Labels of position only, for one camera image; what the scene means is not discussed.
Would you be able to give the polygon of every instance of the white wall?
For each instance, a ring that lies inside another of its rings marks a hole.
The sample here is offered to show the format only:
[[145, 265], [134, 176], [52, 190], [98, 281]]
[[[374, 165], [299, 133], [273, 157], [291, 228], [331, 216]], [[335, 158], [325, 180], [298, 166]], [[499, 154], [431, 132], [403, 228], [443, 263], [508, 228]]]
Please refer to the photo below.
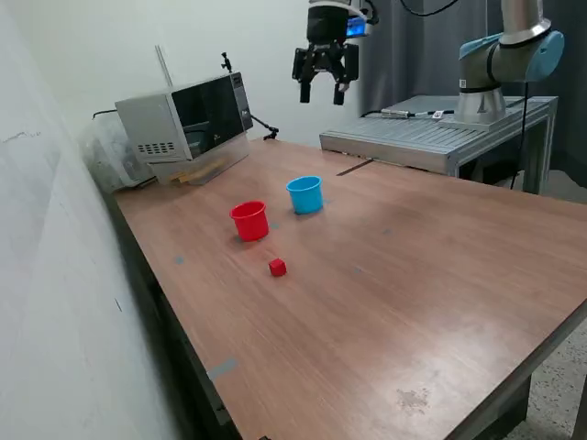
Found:
[[[358, 112], [358, 85], [332, 105], [334, 81], [316, 79], [299, 103], [294, 51], [307, 47], [307, 0], [4, 0], [74, 135], [91, 114], [165, 85], [154, 51], [161, 44], [176, 83], [221, 71], [228, 52], [242, 71], [253, 114], [281, 139], [319, 145], [318, 135]], [[255, 128], [251, 135], [264, 134]]]
[[179, 439], [107, 211], [2, 3], [0, 60], [0, 438]]

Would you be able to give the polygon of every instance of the blue cup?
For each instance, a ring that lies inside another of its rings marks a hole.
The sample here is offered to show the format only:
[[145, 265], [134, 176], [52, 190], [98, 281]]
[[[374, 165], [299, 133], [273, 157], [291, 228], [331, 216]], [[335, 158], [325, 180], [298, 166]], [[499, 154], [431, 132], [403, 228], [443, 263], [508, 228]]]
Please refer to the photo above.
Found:
[[293, 209], [296, 214], [304, 215], [318, 212], [324, 205], [322, 198], [322, 178], [305, 176], [290, 181], [287, 191], [292, 197]]

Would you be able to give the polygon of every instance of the blue tape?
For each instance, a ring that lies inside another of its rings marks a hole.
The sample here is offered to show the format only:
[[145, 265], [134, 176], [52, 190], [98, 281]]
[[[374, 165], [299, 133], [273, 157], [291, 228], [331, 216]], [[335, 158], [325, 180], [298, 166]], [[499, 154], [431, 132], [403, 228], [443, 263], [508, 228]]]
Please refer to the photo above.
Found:
[[564, 50], [564, 35], [556, 30], [550, 32], [528, 64], [526, 82], [538, 82], [548, 78], [559, 65]]
[[219, 365], [216, 368], [212, 368], [210, 371], [207, 372], [208, 378], [214, 381], [218, 379], [219, 376], [223, 374], [227, 374], [228, 372], [232, 371], [237, 367], [237, 361], [233, 358], [227, 360], [224, 364]]
[[478, 48], [482, 48], [483, 46], [487, 46], [488, 44], [493, 44], [501, 36], [502, 36], [502, 34], [490, 35], [489, 37], [476, 39], [474, 41], [469, 41], [468, 43], [463, 44], [460, 47], [459, 60], [462, 60], [463, 58], [465, 58], [467, 55], [474, 52]]

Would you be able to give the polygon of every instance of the table leg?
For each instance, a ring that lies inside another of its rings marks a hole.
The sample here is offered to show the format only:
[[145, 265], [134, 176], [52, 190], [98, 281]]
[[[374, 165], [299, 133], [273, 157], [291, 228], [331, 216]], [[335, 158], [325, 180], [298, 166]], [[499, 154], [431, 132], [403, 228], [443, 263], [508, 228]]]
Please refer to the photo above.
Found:
[[558, 103], [551, 103], [548, 119], [527, 130], [525, 193], [541, 194], [548, 182], [557, 109]]
[[514, 429], [527, 418], [531, 385], [532, 377], [529, 377], [495, 415], [495, 422], [493, 422], [481, 434], [476, 436], [475, 440], [497, 440], [506, 438], [512, 431], [514, 431]]
[[587, 440], [587, 380], [585, 381], [581, 407], [579, 408], [575, 434], [573, 434], [572, 440]]

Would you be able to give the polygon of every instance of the floor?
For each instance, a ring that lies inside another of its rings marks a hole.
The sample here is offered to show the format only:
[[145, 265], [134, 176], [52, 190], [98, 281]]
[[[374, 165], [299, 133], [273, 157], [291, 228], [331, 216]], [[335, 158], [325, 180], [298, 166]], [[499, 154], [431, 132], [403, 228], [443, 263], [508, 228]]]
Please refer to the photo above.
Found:
[[[523, 177], [518, 179], [516, 188], [521, 187], [522, 180]], [[551, 172], [544, 195], [587, 204], [587, 190], [560, 171]], [[534, 374], [528, 419], [507, 437], [508, 440], [570, 439], [585, 375], [587, 321]]]

